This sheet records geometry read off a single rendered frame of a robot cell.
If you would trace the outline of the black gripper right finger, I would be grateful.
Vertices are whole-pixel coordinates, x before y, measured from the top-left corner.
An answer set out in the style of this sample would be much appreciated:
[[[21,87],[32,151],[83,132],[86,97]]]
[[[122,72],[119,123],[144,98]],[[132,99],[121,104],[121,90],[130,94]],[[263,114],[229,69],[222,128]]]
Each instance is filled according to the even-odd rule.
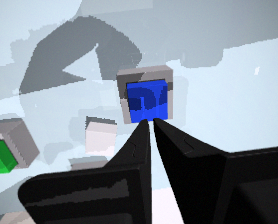
[[[225,152],[153,118],[183,224],[223,224],[236,185],[278,178],[278,146]]]

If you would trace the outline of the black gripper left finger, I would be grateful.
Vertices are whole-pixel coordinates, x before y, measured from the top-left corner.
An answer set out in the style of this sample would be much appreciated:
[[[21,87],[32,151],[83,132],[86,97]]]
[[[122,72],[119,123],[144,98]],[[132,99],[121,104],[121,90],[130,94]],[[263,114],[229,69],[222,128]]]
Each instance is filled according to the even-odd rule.
[[[36,224],[120,213],[153,224],[148,120],[103,167],[38,174],[19,186],[18,198]]]

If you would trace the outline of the green button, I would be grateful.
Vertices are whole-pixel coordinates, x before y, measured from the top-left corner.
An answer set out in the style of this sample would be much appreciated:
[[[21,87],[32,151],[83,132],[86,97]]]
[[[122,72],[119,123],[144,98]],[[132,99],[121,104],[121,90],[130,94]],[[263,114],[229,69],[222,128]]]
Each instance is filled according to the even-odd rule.
[[[39,153],[24,121],[0,123],[0,174],[29,168]]]

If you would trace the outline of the blue button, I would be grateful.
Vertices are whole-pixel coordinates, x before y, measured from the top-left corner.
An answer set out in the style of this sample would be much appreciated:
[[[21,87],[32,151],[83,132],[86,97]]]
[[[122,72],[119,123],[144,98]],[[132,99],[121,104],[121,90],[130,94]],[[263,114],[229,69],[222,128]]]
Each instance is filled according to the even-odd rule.
[[[173,69],[168,65],[118,70],[124,124],[173,119]]]

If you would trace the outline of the purple button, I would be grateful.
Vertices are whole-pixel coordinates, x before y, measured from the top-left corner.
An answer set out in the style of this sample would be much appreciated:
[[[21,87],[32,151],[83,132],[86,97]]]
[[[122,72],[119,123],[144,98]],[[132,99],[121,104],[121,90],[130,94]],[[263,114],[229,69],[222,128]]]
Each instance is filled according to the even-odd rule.
[[[96,162],[77,163],[77,164],[73,164],[71,171],[101,168],[104,165],[106,165],[108,162],[109,162],[108,160],[105,160],[105,161],[96,161]]]

